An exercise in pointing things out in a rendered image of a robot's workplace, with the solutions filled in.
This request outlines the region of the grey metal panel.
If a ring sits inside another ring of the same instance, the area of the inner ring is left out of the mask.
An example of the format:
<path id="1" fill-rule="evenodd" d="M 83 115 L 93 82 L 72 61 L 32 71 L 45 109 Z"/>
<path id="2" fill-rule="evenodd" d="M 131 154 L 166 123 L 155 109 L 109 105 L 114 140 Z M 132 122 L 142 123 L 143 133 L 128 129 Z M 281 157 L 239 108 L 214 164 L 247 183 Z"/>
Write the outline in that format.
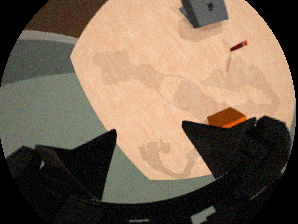
<path id="1" fill-rule="evenodd" d="M 229 19 L 225 0 L 180 0 L 182 15 L 186 16 L 193 28 L 205 27 L 206 24 Z"/>

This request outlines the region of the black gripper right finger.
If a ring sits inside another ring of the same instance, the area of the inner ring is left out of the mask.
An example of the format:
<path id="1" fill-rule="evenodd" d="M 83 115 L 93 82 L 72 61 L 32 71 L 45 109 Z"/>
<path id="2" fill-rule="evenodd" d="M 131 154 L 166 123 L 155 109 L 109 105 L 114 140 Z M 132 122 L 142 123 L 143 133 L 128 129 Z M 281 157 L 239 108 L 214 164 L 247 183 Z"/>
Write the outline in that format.
<path id="1" fill-rule="evenodd" d="M 230 163 L 234 152 L 237 152 L 239 141 L 243 133 L 255 128 L 257 116 L 253 119 L 242 121 L 233 128 L 217 127 L 217 125 L 198 124 L 194 121 L 182 120 L 182 129 L 186 137 L 193 143 L 193 147 L 200 153 L 201 159 L 208 165 L 214 179 L 226 175 L 227 164 Z"/>

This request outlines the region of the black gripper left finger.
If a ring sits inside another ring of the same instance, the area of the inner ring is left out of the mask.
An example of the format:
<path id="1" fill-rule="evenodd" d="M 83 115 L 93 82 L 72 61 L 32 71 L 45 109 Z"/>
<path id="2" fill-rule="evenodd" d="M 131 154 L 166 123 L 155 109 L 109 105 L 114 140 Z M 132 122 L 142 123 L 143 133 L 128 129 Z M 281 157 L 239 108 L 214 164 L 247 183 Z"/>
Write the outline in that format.
<path id="1" fill-rule="evenodd" d="M 90 200 L 101 201 L 116 143 L 116 129 L 112 129 L 74 149 L 44 147 L 40 144 L 33 147 L 43 157 L 45 165 L 63 168 L 77 185 L 81 185 L 92 196 Z"/>

